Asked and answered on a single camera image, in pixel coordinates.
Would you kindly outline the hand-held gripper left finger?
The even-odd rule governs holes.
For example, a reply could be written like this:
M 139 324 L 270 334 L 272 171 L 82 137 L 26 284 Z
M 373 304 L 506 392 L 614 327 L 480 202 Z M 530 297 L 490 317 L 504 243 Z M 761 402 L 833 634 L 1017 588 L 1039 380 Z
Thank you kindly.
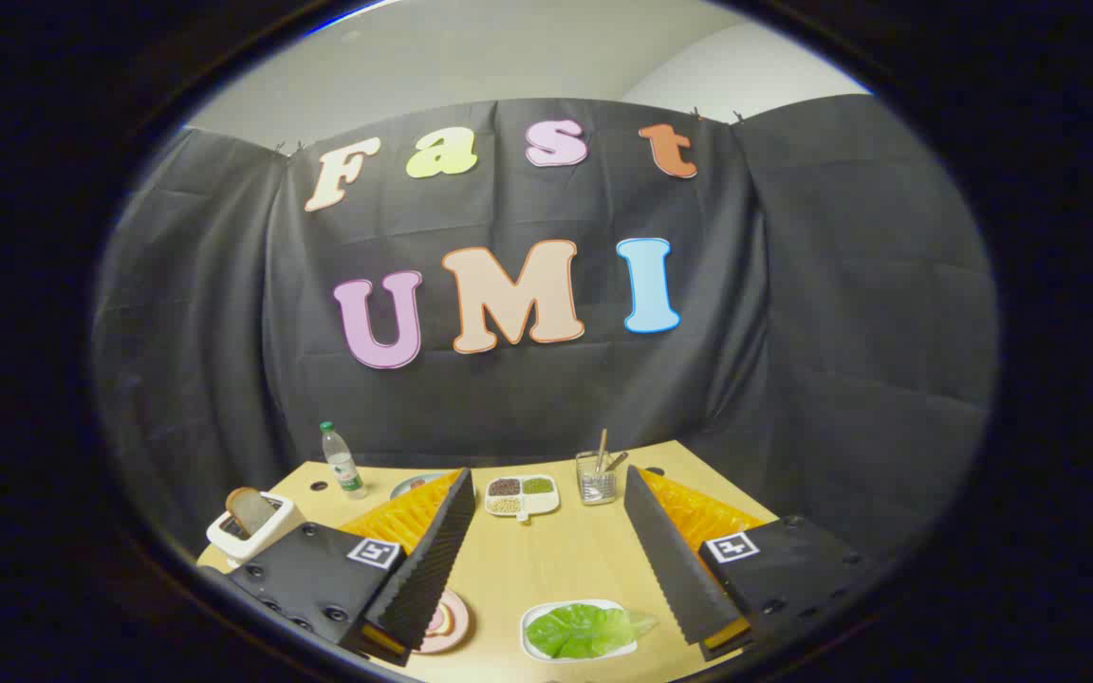
M 428 632 L 475 510 L 468 468 L 346 525 L 295 525 L 224 582 L 352 653 L 406 666 Z

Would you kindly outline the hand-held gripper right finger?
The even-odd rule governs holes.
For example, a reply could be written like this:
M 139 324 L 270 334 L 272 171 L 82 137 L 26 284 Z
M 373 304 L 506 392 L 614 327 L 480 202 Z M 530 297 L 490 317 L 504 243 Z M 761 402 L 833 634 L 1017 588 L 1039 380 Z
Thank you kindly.
M 707 660 L 806 635 L 875 567 L 806 516 L 764 522 L 638 467 L 623 502 L 677 627 Z

